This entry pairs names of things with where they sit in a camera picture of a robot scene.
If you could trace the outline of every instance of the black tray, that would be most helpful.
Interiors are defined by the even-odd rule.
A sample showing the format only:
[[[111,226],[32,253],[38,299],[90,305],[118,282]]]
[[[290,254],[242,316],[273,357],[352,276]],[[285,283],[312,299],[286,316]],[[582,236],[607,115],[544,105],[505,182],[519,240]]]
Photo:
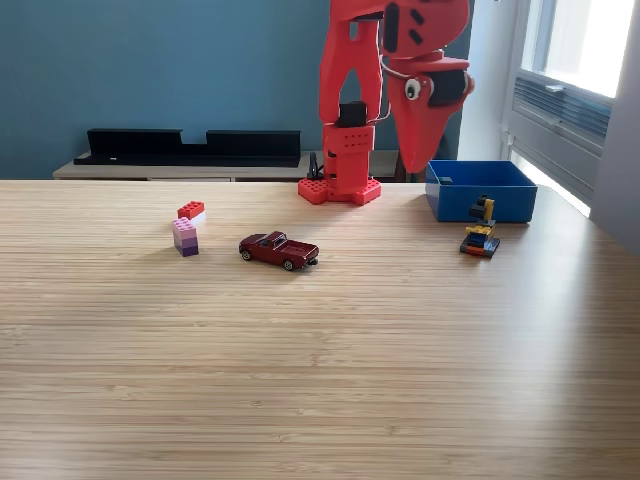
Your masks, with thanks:
[[[89,130],[76,165],[281,167],[300,163],[300,132],[210,130],[206,144],[182,143],[182,130]]]

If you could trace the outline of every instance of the blue plastic box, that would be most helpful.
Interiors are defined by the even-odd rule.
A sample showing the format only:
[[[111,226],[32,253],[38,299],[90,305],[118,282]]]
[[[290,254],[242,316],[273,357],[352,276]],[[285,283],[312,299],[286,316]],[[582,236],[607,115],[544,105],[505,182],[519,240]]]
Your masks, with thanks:
[[[439,222],[473,220],[471,205],[487,195],[496,201],[494,220],[527,223],[537,193],[536,184],[508,161],[433,160],[427,168],[427,198]]]

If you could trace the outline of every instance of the wire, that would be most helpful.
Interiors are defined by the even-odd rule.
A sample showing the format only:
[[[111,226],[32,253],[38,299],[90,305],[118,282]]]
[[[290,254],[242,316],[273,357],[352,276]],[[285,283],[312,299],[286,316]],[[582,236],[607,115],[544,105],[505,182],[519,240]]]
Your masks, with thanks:
[[[387,67],[382,55],[380,55],[380,67],[382,67],[382,70],[387,72],[389,75],[393,75],[396,78],[401,78],[402,80],[409,80],[410,78],[413,78],[411,75],[405,75],[404,73],[396,72],[395,70]]]
[[[373,120],[369,120],[367,123],[378,123],[384,122],[387,118],[391,116],[391,102],[389,102],[389,106],[387,108],[387,113],[384,117],[374,118]]]

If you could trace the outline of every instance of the purple lego brick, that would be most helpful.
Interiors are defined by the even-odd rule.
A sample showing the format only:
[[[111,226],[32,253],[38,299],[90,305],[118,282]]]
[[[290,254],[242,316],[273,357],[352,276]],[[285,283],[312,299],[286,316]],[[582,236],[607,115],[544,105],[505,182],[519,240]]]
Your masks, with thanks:
[[[183,257],[192,257],[200,253],[198,247],[182,248],[176,245],[176,250],[178,250],[180,252],[180,255],[182,255]]]
[[[185,238],[197,238],[196,227],[193,226],[190,220],[186,218],[179,218],[172,223],[173,232],[180,236],[181,239]]]
[[[175,241],[175,245],[176,246],[180,246],[182,248],[197,247],[198,246],[198,239],[197,238],[183,238],[182,240],[177,239]]]

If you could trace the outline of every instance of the googly eye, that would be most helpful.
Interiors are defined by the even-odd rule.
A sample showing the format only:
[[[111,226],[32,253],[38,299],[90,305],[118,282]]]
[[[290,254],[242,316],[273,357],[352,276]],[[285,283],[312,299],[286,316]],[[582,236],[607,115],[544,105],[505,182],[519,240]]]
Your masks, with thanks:
[[[422,86],[416,78],[407,80],[404,86],[404,93],[409,100],[417,100],[420,97],[420,90],[422,90]]]

